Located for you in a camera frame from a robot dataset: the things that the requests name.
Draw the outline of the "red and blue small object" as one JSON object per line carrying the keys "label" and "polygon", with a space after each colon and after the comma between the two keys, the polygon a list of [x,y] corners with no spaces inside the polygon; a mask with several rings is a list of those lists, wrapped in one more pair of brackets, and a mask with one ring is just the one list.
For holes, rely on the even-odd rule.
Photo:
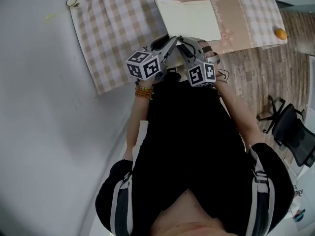
{"label": "red and blue small object", "polygon": [[293,216],[293,220],[294,220],[295,223],[298,223],[298,222],[300,222],[303,219],[305,211],[306,210],[303,209],[303,210],[298,210],[296,212],[296,214]]}

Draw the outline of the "black office chair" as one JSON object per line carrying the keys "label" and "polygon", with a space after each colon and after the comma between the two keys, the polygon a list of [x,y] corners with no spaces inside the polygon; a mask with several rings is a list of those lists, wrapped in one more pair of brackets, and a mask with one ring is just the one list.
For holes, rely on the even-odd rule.
{"label": "black office chair", "polygon": [[285,105],[286,101],[279,98],[280,107],[276,108],[276,100],[268,96],[272,106],[272,114],[261,118],[257,115],[258,121],[270,121],[263,133],[272,133],[274,141],[280,150],[289,149],[297,166],[311,168],[315,163],[315,133],[311,132],[302,121],[306,117],[305,110],[297,110],[293,104]]}

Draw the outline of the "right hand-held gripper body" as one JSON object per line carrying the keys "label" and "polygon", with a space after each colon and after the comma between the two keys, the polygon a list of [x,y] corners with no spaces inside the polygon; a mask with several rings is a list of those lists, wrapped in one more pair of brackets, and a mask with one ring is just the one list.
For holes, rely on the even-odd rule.
{"label": "right hand-held gripper body", "polygon": [[216,73],[214,64],[216,57],[207,58],[205,55],[199,55],[187,59],[187,78],[192,87],[204,87],[216,82]]}

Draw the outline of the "person's black garment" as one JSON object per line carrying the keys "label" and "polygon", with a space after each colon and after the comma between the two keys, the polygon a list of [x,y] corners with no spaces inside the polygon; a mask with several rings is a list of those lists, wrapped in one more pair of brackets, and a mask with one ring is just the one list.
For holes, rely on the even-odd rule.
{"label": "person's black garment", "polygon": [[150,99],[132,161],[116,162],[95,200],[114,236],[267,236],[293,200],[264,142],[246,151],[222,98],[188,81],[141,81]]}

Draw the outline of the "checkered beige floral tablecloth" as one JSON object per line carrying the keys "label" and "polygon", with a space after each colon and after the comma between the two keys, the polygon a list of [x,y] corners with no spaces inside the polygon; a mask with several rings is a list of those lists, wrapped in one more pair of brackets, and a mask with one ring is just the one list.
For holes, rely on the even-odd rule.
{"label": "checkered beige floral tablecloth", "polygon": [[[197,0],[178,0],[181,2]],[[221,40],[218,54],[286,44],[276,37],[284,23],[275,0],[209,0]],[[88,69],[99,94],[132,81],[125,60],[167,33],[155,0],[82,0],[70,10]]]}

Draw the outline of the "person's right forearm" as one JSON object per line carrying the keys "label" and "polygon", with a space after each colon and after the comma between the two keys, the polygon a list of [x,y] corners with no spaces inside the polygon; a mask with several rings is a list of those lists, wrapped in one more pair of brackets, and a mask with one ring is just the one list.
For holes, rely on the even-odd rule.
{"label": "person's right forearm", "polygon": [[242,98],[235,94],[226,81],[217,80],[215,88],[221,95],[227,111],[244,141],[246,151],[249,151],[253,145],[264,142],[256,118]]}

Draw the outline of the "person's right hand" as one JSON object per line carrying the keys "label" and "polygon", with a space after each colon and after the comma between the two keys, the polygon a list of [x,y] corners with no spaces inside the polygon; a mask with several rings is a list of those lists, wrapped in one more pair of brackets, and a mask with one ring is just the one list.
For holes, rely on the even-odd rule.
{"label": "person's right hand", "polygon": [[219,64],[220,57],[219,55],[213,51],[212,47],[206,41],[198,41],[200,48],[205,54],[206,60],[208,63]]}

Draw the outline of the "person's left forearm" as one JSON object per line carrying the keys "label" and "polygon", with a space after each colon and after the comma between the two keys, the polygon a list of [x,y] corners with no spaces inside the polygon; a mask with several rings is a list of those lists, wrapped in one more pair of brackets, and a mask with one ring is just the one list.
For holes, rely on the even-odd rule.
{"label": "person's left forearm", "polygon": [[126,151],[123,155],[125,160],[132,161],[132,150],[137,142],[140,121],[147,119],[149,102],[147,97],[135,97],[126,133]]}

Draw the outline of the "blue-covered notebook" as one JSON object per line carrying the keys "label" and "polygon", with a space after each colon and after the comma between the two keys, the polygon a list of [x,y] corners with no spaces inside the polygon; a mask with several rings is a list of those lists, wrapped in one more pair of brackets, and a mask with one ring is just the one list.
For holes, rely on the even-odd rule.
{"label": "blue-covered notebook", "polygon": [[155,3],[170,37],[221,40],[220,29],[210,1],[155,0]]}

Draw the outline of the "person's left black shoe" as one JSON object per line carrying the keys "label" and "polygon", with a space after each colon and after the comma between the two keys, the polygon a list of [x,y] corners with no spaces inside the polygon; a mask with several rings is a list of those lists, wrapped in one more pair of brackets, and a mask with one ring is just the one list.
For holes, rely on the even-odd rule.
{"label": "person's left black shoe", "polygon": [[180,82],[182,76],[177,73],[177,72],[170,72],[169,74],[166,75],[165,80],[168,83],[177,83]]}

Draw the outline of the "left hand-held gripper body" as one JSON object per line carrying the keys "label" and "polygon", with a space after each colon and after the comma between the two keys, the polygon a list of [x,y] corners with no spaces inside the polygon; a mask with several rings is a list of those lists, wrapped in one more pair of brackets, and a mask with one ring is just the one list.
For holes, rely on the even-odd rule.
{"label": "left hand-held gripper body", "polygon": [[148,80],[165,73],[167,58],[166,47],[158,50],[144,46],[126,60],[126,67],[130,76],[138,80]]}

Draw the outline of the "black waist device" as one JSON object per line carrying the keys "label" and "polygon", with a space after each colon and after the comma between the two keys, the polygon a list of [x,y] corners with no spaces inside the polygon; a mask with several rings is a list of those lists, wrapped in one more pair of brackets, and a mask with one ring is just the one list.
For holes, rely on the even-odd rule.
{"label": "black waist device", "polygon": [[217,94],[218,98],[221,98],[221,95],[220,95],[219,91],[216,89],[214,83],[210,83],[209,88],[210,88],[213,92],[215,92],[215,93]]}

